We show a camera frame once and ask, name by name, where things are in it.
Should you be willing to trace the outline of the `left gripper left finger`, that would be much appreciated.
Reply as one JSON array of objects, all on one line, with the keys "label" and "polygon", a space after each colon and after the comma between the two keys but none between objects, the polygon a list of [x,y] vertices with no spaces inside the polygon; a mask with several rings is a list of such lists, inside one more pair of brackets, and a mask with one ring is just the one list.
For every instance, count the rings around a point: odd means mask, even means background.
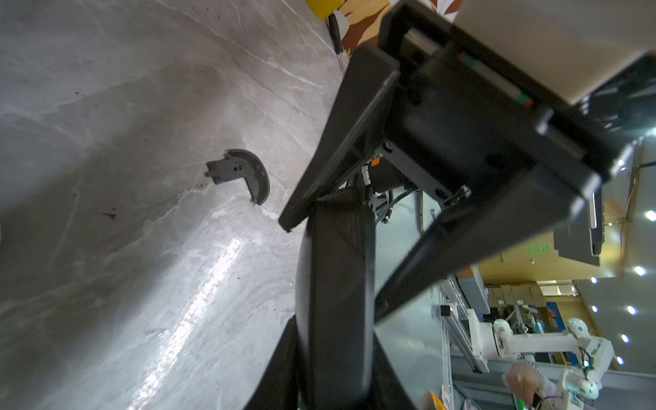
[{"label": "left gripper left finger", "polygon": [[355,188],[310,209],[296,308],[248,409],[412,409],[374,331],[375,223]]}]

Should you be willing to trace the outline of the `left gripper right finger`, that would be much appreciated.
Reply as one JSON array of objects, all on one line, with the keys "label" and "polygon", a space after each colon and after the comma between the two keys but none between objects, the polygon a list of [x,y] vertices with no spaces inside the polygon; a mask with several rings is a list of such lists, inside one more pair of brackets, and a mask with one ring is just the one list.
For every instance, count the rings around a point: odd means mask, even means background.
[{"label": "left gripper right finger", "polygon": [[313,204],[338,189],[382,142],[384,124],[400,77],[400,62],[366,44],[353,54],[319,145],[278,223],[287,232]]}]

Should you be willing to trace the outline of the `black mouse battery cover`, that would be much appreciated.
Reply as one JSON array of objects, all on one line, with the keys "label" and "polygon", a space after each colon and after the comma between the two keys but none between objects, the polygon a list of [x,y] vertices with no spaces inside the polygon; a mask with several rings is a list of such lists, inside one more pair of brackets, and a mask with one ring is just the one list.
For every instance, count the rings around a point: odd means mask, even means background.
[{"label": "black mouse battery cover", "polygon": [[227,150],[223,159],[207,162],[206,165],[208,170],[204,175],[211,178],[215,185],[243,179],[255,204],[261,206],[268,199],[268,172],[254,153],[239,149]]}]

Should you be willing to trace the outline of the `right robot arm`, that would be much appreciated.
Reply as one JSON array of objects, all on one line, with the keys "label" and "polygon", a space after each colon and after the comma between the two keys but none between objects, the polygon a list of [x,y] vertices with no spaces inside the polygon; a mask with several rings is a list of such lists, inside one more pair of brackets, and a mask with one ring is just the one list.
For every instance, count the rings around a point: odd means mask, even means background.
[{"label": "right robot arm", "polygon": [[386,15],[380,48],[401,56],[412,30],[437,50],[403,60],[385,135],[391,158],[443,211],[377,294],[379,321],[447,276],[575,220],[635,143],[415,1]]}]

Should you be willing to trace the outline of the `black screwdriver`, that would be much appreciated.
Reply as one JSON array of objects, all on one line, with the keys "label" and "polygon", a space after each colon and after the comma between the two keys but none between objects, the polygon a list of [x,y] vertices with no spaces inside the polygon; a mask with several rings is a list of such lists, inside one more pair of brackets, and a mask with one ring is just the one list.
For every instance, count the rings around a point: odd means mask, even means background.
[{"label": "black screwdriver", "polygon": [[328,25],[329,34],[331,36],[331,41],[333,43],[334,50],[338,57],[338,64],[340,66],[340,70],[342,73],[344,73],[346,70],[345,63],[343,61],[345,54],[343,51],[343,45],[340,37],[338,19],[336,18],[335,14],[331,14],[328,16],[327,25]]}]

